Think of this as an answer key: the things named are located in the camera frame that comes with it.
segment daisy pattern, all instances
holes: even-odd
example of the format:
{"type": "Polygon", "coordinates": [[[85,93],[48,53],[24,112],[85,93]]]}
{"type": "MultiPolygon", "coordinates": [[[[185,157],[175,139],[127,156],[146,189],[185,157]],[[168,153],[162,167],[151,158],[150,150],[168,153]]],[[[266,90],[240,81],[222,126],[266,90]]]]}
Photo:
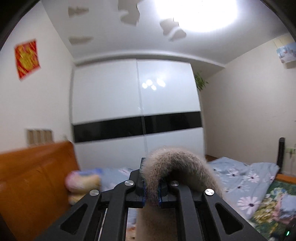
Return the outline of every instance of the daisy pattern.
{"type": "Polygon", "coordinates": [[[228,170],[228,172],[229,173],[226,174],[228,177],[238,177],[239,176],[239,171],[235,168],[230,168],[228,170]]]}
{"type": "Polygon", "coordinates": [[[250,187],[248,185],[238,185],[236,189],[241,191],[241,192],[250,191],[250,187]]]}
{"type": "Polygon", "coordinates": [[[250,181],[250,182],[252,182],[252,183],[257,183],[257,182],[259,182],[259,176],[256,174],[256,173],[250,173],[249,175],[248,175],[248,181],[250,181]]]}
{"type": "Polygon", "coordinates": [[[271,175],[271,174],[269,173],[269,180],[270,180],[271,182],[273,182],[274,179],[275,179],[275,176],[273,176],[273,175],[271,175]]]}
{"type": "Polygon", "coordinates": [[[253,214],[258,208],[260,201],[257,201],[257,197],[241,197],[237,205],[240,206],[240,210],[247,210],[247,215],[253,214]]]}
{"type": "Polygon", "coordinates": [[[215,175],[216,175],[217,177],[219,177],[219,176],[220,176],[220,172],[221,172],[222,170],[221,170],[221,169],[218,169],[218,168],[213,168],[213,171],[214,171],[215,175]]]}

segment blue bedsheet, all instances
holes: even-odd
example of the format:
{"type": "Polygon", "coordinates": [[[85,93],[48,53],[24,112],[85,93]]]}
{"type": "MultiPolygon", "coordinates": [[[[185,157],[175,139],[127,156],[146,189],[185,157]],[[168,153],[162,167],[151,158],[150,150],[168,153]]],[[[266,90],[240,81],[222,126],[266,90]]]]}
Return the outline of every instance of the blue bedsheet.
{"type": "Polygon", "coordinates": [[[274,163],[260,162],[251,165],[219,158],[209,162],[224,185],[229,205],[239,208],[250,219],[259,207],[279,167],[274,163]]]}
{"type": "MultiPolygon", "coordinates": [[[[227,199],[231,200],[229,204],[238,207],[248,219],[259,207],[279,169],[274,163],[261,162],[247,165],[227,157],[209,162],[209,165],[221,179],[227,199]]],[[[129,168],[103,168],[80,174],[98,174],[102,181],[101,191],[107,191],[127,180],[131,171],[129,168]]],[[[136,223],[136,213],[136,209],[129,209],[127,227],[136,223]]]]}

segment plush toy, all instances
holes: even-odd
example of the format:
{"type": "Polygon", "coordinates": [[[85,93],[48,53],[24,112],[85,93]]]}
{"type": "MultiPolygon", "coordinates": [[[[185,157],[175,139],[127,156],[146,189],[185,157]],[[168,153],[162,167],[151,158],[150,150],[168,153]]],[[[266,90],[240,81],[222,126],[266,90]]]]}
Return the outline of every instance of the plush toy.
{"type": "Polygon", "coordinates": [[[86,194],[92,189],[100,190],[101,178],[96,174],[80,175],[79,172],[71,172],[65,180],[67,189],[75,194],[86,194]]]}
{"type": "Polygon", "coordinates": [[[74,205],[84,196],[85,196],[85,194],[70,194],[68,197],[69,204],[74,205]]]}

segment furry cat tail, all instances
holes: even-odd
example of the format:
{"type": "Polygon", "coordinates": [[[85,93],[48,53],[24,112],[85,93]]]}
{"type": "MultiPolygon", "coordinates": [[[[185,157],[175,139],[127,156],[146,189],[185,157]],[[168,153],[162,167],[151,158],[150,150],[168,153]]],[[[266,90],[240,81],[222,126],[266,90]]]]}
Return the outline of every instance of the furry cat tail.
{"type": "Polygon", "coordinates": [[[138,241],[177,240],[175,210],[158,207],[158,184],[162,178],[177,180],[196,191],[211,188],[223,198],[223,189],[206,160],[181,148],[154,151],[143,163],[141,173],[147,201],[137,216],[138,241]]]}

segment white ceiling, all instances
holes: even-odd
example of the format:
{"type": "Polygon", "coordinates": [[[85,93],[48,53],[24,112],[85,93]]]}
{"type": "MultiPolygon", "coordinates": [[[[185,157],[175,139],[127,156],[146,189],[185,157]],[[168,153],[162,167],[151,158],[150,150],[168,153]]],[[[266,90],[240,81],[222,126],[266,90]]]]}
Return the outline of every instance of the white ceiling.
{"type": "Polygon", "coordinates": [[[212,32],[186,30],[186,38],[169,41],[160,27],[157,0],[138,4],[137,26],[120,21],[118,0],[42,0],[44,8],[77,64],[122,56],[157,55],[189,61],[204,77],[221,70],[231,60],[287,32],[283,23],[260,0],[237,0],[238,16],[229,26],[212,32]],[[68,7],[89,8],[84,15],[69,17],[68,7]],[[71,45],[69,37],[93,37],[71,45]]]}

